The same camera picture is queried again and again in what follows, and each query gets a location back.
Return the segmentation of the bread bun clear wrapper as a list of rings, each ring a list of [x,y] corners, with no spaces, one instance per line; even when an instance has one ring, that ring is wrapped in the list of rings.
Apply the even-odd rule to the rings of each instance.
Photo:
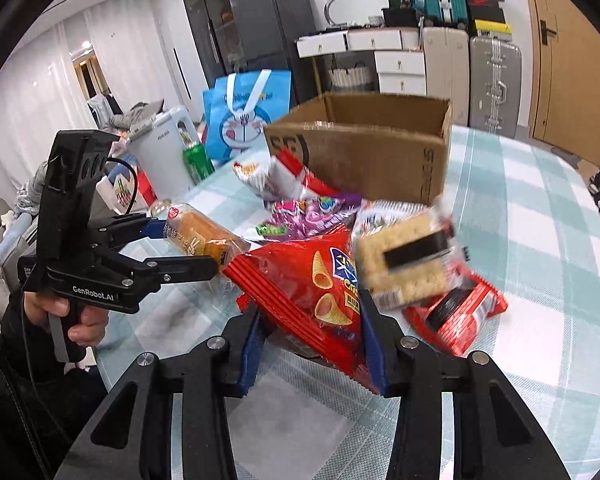
[[[234,257],[250,251],[250,244],[189,204],[173,204],[166,214],[163,234],[186,256],[209,256],[224,269]]]

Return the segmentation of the red corn chips bag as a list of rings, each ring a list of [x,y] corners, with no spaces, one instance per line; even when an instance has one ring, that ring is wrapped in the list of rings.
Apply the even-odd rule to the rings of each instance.
[[[224,274],[302,350],[376,392],[365,364],[358,274],[345,226],[268,243],[232,259]]]

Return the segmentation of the cracker sandwich clear pack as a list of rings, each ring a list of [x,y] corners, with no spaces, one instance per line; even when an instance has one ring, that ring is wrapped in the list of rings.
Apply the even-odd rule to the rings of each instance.
[[[351,240],[358,282],[381,312],[443,295],[462,281],[464,252],[440,202],[363,200]]]

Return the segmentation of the white electric kettle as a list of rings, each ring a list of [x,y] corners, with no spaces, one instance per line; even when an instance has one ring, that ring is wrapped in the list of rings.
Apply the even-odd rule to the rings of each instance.
[[[198,141],[187,108],[179,105],[132,125],[126,148],[140,164],[158,200],[176,200],[196,185],[184,152]]]

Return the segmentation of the red black snack packet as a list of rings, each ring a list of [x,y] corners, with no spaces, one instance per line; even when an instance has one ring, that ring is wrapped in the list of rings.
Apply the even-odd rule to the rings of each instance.
[[[460,284],[442,295],[403,309],[415,333],[451,356],[464,356],[487,318],[508,309],[505,296],[466,264],[456,267]]]

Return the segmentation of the white red noodle snack bag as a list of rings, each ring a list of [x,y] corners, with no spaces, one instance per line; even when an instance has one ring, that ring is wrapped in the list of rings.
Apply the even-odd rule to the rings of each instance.
[[[265,202],[312,200],[340,194],[283,148],[274,155],[262,152],[246,162],[234,162],[234,175]]]

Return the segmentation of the blue Doraemon tote bag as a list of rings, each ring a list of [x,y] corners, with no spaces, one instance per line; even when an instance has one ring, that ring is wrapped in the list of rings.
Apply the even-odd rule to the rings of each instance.
[[[291,104],[289,70],[232,73],[202,94],[207,155],[228,162],[264,140],[264,128],[285,116]]]

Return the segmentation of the purple candy bag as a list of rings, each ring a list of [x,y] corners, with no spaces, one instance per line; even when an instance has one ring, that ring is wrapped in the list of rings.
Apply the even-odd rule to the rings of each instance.
[[[306,240],[340,226],[350,226],[362,203],[362,197],[344,194],[272,203],[268,220],[257,224],[258,240],[286,242]]]

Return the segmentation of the checked green tablecloth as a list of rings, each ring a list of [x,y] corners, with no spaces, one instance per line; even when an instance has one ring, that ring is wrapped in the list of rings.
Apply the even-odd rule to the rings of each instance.
[[[551,152],[452,131],[445,199],[470,265],[506,297],[475,346],[492,356],[575,479],[600,470],[600,215]],[[399,403],[266,346],[226,404],[242,479],[381,479]]]

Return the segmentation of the black refrigerator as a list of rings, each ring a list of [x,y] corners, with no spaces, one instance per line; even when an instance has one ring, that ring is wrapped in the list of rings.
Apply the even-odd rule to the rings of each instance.
[[[291,104],[316,96],[312,63],[300,58],[296,41],[316,32],[310,0],[230,0],[245,70],[288,70]]]

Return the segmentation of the dark glass cabinet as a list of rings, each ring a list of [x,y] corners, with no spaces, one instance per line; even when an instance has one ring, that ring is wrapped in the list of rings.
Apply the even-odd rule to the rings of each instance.
[[[244,54],[230,0],[184,0],[207,84],[244,67]]]

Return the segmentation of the white drawer desk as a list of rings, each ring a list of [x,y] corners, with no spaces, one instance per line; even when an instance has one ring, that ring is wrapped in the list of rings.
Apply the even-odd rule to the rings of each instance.
[[[296,41],[299,58],[309,58],[315,73],[319,56],[371,53],[380,92],[426,96],[422,33],[413,27],[372,27],[323,32]],[[319,86],[318,75],[314,79]]]

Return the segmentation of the oval mirror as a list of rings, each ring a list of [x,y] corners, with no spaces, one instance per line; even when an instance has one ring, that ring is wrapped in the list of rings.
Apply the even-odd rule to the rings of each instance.
[[[388,0],[327,0],[323,6],[329,27],[378,25]]]

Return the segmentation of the wooden door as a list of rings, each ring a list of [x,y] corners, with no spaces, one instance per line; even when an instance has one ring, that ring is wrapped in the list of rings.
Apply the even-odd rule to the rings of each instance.
[[[529,132],[600,167],[600,34],[569,0],[528,0]]]

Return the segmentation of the stack of shoe boxes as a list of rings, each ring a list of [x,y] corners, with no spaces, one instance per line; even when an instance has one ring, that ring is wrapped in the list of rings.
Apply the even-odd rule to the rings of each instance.
[[[505,0],[466,0],[469,35],[504,42],[513,41],[513,29],[506,22],[502,3]]]

